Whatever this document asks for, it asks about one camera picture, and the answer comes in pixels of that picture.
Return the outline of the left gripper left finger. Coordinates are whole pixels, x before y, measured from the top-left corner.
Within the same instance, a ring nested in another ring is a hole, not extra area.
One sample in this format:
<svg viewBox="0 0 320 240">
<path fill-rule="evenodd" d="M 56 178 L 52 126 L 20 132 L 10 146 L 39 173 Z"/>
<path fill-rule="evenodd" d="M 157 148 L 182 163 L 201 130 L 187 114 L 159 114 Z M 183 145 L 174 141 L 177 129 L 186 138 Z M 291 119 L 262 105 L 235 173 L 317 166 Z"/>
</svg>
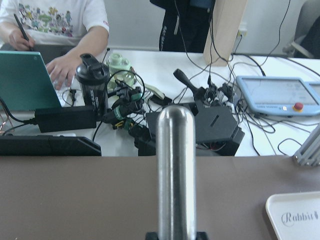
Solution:
<svg viewBox="0 0 320 240">
<path fill-rule="evenodd" d="M 158 240 L 157 232 L 147 232 L 145 234 L 145 240 Z"/>
</svg>

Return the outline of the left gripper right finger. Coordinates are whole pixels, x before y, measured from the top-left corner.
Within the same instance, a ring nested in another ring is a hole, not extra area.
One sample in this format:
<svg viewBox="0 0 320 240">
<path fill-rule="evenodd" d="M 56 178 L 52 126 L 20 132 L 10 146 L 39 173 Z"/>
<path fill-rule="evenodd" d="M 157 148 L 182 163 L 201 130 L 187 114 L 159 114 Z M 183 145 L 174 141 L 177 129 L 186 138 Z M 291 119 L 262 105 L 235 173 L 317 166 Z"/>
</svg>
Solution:
<svg viewBox="0 0 320 240">
<path fill-rule="evenodd" d="M 196 233 L 196 240 L 208 240 L 208 235 L 205 231 L 198 231 Z"/>
</svg>

